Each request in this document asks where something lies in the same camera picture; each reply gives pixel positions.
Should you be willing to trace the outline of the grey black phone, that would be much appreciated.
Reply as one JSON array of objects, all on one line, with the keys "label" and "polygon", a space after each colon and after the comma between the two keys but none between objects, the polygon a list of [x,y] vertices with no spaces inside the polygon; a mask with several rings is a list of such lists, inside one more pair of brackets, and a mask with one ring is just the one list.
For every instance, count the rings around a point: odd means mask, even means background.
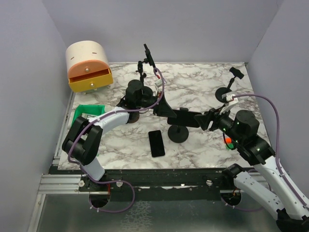
[{"label": "grey black phone", "polygon": [[165,148],[160,130],[148,132],[151,155],[153,158],[165,156]]}]

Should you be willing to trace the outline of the black phone stand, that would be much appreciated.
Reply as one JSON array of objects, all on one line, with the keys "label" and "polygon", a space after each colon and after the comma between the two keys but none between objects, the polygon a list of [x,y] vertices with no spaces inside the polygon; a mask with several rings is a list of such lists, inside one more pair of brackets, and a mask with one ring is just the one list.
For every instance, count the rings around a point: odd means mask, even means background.
[{"label": "black phone stand", "polygon": [[230,79],[227,87],[220,87],[215,92],[216,99],[221,103],[226,103],[226,97],[223,97],[223,95],[231,92],[230,88],[232,84],[234,83],[235,79],[239,78],[241,80],[244,77],[244,74],[239,69],[236,69],[235,67],[231,67],[229,71],[233,74],[233,77]]}]

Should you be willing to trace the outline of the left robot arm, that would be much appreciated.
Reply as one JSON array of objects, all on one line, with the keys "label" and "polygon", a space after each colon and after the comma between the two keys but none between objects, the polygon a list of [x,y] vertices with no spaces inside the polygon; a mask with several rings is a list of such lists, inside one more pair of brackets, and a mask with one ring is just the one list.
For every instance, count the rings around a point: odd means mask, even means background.
[{"label": "left robot arm", "polygon": [[95,190],[103,190],[107,184],[105,170],[97,159],[102,135],[118,126],[137,122],[140,112],[148,109],[156,116],[177,116],[166,102],[164,93],[155,95],[142,81],[134,79],[128,83],[125,96],[113,110],[91,119],[79,116],[74,120],[62,150],[68,154],[69,162],[79,164]]}]

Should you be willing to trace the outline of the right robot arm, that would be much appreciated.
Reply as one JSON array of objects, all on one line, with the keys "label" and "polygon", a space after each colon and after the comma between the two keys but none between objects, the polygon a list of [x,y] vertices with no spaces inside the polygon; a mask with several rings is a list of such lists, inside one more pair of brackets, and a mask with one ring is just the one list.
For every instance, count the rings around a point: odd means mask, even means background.
[{"label": "right robot arm", "polygon": [[290,177],[280,173],[283,168],[276,163],[275,151],[257,134],[259,121],[253,112],[240,110],[235,119],[231,119],[228,112],[220,114],[218,109],[210,109],[194,118],[203,130],[220,129],[230,137],[240,156],[264,177],[272,189],[255,181],[237,164],[223,171],[222,184],[225,188],[236,187],[250,195],[273,216],[280,231],[309,230],[309,210],[304,206],[309,200],[304,194],[298,199],[299,188],[291,190],[285,182]]}]

